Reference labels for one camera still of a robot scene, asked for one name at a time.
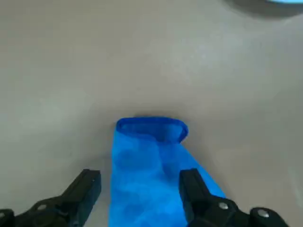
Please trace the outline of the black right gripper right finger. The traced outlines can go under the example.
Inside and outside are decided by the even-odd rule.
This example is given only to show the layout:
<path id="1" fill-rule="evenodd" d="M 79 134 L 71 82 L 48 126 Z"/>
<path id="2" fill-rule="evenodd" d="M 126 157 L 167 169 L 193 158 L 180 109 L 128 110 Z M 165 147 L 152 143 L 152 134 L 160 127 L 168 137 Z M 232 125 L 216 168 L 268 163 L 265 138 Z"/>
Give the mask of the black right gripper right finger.
<path id="1" fill-rule="evenodd" d="M 179 194 L 188 227 L 288 227 L 275 211 L 255 207 L 249 213 L 229 199 L 212 195 L 198 170 L 182 170 Z"/>

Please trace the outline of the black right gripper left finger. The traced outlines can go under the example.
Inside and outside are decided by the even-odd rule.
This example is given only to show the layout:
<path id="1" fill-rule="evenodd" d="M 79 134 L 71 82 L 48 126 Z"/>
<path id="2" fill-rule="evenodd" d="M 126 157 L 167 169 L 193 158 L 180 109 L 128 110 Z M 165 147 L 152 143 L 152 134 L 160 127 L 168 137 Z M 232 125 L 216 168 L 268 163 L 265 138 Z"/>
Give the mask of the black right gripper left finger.
<path id="1" fill-rule="evenodd" d="M 60 195 L 36 202 L 15 215 L 12 209 L 0 210 L 2 227 L 82 227 L 101 193 L 99 170 L 84 169 Z"/>

